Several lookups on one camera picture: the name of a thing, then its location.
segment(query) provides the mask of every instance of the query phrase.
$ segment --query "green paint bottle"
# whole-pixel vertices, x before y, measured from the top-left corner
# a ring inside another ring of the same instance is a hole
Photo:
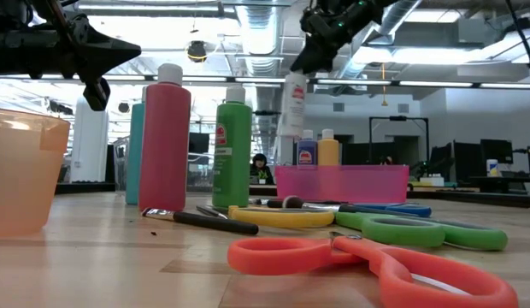
[[[212,204],[248,206],[252,109],[242,86],[229,86],[217,107]]]

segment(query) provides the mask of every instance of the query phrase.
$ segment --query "yellow paint bottle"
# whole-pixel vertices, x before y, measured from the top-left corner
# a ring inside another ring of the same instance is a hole
[[[318,165],[339,165],[339,142],[333,138],[332,129],[322,130],[322,140],[318,141]]]

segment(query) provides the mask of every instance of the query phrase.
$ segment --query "green scissors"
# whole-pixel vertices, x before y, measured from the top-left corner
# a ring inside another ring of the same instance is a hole
[[[345,212],[336,213],[335,222],[360,230],[365,238],[383,244],[438,247],[448,243],[483,251],[502,251],[508,243],[506,233],[500,229],[462,222]]]

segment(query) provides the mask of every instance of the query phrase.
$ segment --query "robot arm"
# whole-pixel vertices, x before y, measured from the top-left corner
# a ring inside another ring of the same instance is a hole
[[[290,67],[292,72],[331,71],[333,58],[369,22],[381,24],[385,7],[397,0],[318,0],[301,17],[305,47]]]
[[[25,6],[47,23],[27,26],[20,13]],[[58,0],[0,0],[0,74],[77,74],[93,110],[105,110],[109,99],[102,76],[140,54],[139,46],[97,32],[86,15],[64,11]]]

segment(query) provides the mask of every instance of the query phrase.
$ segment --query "pink paint bottle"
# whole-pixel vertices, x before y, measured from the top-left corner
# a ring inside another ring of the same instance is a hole
[[[161,65],[158,83],[148,86],[139,183],[140,210],[183,210],[186,206],[191,93],[181,87],[183,69]]]

